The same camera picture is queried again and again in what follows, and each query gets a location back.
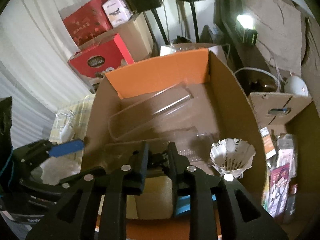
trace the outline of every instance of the cardboard wall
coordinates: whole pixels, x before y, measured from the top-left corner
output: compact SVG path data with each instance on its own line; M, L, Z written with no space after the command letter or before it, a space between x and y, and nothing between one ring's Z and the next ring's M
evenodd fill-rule
M248 141L256 150L252 168L245 171L240 181L260 201L266 160L261 135L256 132L258 127L253 109L234 74L213 53L210 53L210 68L211 86L223 118L226 137Z
M312 102L287 125L297 137L298 195L296 218L309 220L320 204L320 118Z

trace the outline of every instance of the white cable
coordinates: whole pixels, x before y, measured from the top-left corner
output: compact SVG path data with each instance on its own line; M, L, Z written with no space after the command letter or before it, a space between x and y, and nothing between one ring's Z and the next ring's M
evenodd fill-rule
M272 66L271 64L270 64L270 61L273 59L273 62L275 63L275 68L276 68L276 70L277 70L277 76L278 76L278 80L281 80L283 83L284 83L284 80L282 79L282 76L281 76L281 74L280 74L280 71L279 71L279 68L278 68L278 66L277 66L277 64L276 64L276 61L275 61L275 58L273 57L273 53L271 52L271 50L265 45L265 44L263 44L260 40L258 40L259 42L260 42L260 44L262 44L268 51L269 51L269 53L270 53L270 60L269 60L269 62L267 62L267 64L269 65L269 66Z
M276 81L276 83L277 83L277 92L280 91L280 89L281 89L281 83L280 83L280 81L279 81L274 75L272 75L271 73L269 73L268 71L265 71L265 70L259 69L259 68L254 68L254 67L243 67L243 68L239 68L237 71L235 71L234 74L237 74L237 73L238 73L239 71L241 71L241 70L258 71L258 72L264 73L264 74L272 77L272 78Z
M167 11L165 10L164 0L162 0L162 3L163 3L165 23L166 23L166 25L167 25L168 41L169 41L169 43L170 43L169 26L168 26L168 19L167 19Z

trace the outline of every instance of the white box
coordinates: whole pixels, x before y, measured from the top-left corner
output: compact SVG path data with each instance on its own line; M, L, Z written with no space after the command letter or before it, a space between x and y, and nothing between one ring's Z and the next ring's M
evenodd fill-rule
M111 25L115 28L132 16L125 0L109 0L102 5Z

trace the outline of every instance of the black pole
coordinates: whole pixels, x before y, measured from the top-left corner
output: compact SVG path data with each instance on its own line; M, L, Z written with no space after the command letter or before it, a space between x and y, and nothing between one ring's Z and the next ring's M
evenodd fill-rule
M169 41L168 41L168 39L167 39L167 36L165 35L165 32L164 32L164 29L163 29L163 27L162 27L162 24L161 24L160 18L159 18L159 16L158 16L157 10L156 10L156 9L151 9L151 11L152 11L152 13L153 13L153 16L154 16L155 19L156 19L156 22L157 22L158 27L159 27L159 29L160 29L160 32L161 32L161 35L162 35L162 37L163 37L164 43L165 43L166 45L169 45Z
M191 12L192 12L192 18L193 18L193 25L195 27L196 42L199 42L198 23L197 23L195 3L190 2L190 6L191 6Z

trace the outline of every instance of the clear plastic packaging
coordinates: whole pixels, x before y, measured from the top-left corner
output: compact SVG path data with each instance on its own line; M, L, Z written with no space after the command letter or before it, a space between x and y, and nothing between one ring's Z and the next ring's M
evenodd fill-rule
M293 178L297 175L297 156L295 152L293 135L285 134L277 140L278 160L277 167L290 163L289 177Z
M187 129L172 132L168 137L145 140L149 144L152 154L164 152L170 141L175 142L180 155L188 157L190 163L197 161L210 162L210 149L213 138L210 134L199 134L196 129ZM142 141L111 143L104 147L100 166L107 172L127 164L130 156L140 150Z
M169 87L111 116L110 136L115 142L124 142L159 138L167 131L190 128L192 99L185 84Z

